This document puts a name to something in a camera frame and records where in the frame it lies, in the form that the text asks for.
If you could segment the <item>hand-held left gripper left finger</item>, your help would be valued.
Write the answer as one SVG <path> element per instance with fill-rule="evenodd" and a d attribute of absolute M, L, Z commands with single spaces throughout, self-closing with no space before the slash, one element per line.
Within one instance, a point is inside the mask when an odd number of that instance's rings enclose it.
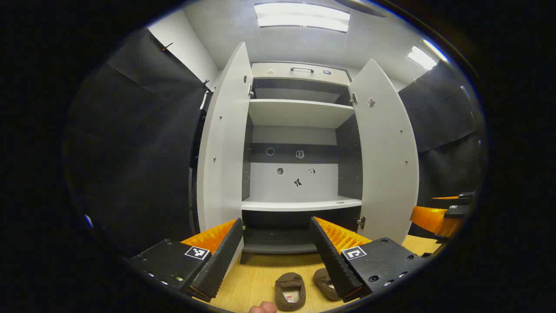
<path fill-rule="evenodd" d="M 236 218 L 185 240 L 161 240 L 126 262 L 164 290 L 210 302 L 232 265 L 243 231 Z"/>

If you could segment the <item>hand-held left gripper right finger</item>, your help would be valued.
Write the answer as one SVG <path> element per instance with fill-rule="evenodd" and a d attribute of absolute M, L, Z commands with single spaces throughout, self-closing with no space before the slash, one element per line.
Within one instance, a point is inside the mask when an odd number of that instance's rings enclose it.
<path fill-rule="evenodd" d="M 428 262 L 386 237 L 367 240 L 317 216 L 312 216 L 309 225 L 314 245 L 344 302 L 385 293 Z"/>

